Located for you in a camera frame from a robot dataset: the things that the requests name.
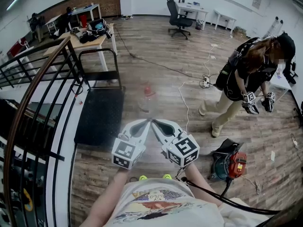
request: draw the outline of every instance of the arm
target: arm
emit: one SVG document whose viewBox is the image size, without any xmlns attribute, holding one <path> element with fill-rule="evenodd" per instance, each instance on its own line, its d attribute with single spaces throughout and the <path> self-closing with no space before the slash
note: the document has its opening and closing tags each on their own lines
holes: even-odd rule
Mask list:
<svg viewBox="0 0 303 227">
<path fill-rule="evenodd" d="M 239 76 L 238 69 L 235 71 L 235 77 L 236 77 L 236 81 L 237 81 L 238 87 L 241 90 L 242 94 L 247 93 L 246 92 L 246 88 L 245 88 L 245 84 L 244 84 L 244 79 L 242 79 Z"/>
<path fill-rule="evenodd" d="M 215 193 L 215 191 L 211 188 L 211 186 L 206 182 L 206 180 L 200 174 L 198 168 L 194 163 L 189 164 L 185 169 L 185 175 L 188 180 L 193 182 L 194 184 L 198 185 L 199 187 L 203 187 L 209 191 Z M 206 202 L 215 203 L 218 207 L 222 204 L 220 200 L 215 199 L 208 193 L 204 192 L 201 189 L 198 189 L 193 186 L 189 186 L 190 190 L 192 191 L 193 195 L 197 199 L 204 200 Z"/>
<path fill-rule="evenodd" d="M 114 179 L 93 204 L 89 216 L 80 227 L 100 227 L 107 223 L 120 199 L 128 173 L 129 171 L 124 168 L 118 170 Z"/>
<path fill-rule="evenodd" d="M 261 84 L 261 89 L 262 89 L 264 98 L 266 98 L 267 97 L 267 82 L 266 81 Z"/>
</svg>

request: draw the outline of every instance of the bag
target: bag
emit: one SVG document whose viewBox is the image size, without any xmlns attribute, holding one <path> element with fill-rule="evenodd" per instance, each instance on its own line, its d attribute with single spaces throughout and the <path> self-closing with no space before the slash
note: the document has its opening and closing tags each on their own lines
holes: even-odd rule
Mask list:
<svg viewBox="0 0 303 227">
<path fill-rule="evenodd" d="M 113 34 L 109 33 L 109 24 L 103 18 L 89 22 L 87 29 L 97 37 L 106 35 L 107 38 L 110 39 L 113 36 Z"/>
<path fill-rule="evenodd" d="M 258 37 L 251 38 L 248 41 L 241 44 L 228 58 L 227 64 L 220 71 L 219 76 L 216 81 L 216 88 L 222 91 L 224 87 L 227 85 L 227 80 L 229 78 L 230 73 L 237 67 L 239 61 L 242 56 L 246 55 L 247 51 L 251 47 L 251 45 L 258 40 Z"/>
</svg>

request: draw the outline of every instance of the chair backrest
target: chair backrest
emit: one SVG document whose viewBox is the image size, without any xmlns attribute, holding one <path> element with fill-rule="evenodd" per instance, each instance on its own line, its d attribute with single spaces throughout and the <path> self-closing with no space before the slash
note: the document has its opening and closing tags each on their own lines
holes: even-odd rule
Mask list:
<svg viewBox="0 0 303 227">
<path fill-rule="evenodd" d="M 167 0 L 167 7 L 169 8 L 169 12 L 170 12 L 169 23 L 171 25 L 176 25 L 176 20 L 178 18 L 178 11 L 176 8 L 175 0 Z"/>
</svg>

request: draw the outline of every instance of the white t-shirt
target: white t-shirt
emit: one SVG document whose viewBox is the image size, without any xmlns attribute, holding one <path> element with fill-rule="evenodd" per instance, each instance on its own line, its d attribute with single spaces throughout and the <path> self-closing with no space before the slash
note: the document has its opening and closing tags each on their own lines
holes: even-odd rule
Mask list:
<svg viewBox="0 0 303 227">
<path fill-rule="evenodd" d="M 235 201 L 246 205 L 240 199 Z M 255 227 L 266 216 L 245 212 L 227 204 L 195 199 L 191 190 L 176 180 L 149 178 L 125 185 L 106 227 Z"/>
</svg>

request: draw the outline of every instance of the long hair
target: long hair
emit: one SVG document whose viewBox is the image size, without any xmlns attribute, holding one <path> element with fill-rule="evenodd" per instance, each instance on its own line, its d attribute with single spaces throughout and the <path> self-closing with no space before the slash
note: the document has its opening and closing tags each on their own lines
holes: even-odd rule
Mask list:
<svg viewBox="0 0 303 227">
<path fill-rule="evenodd" d="M 248 73 L 253 73 L 258 70 L 263 62 L 264 56 L 273 53 L 275 50 L 281 51 L 280 43 L 276 38 L 269 38 L 259 41 L 251 47 L 241 62 Z"/>
</svg>

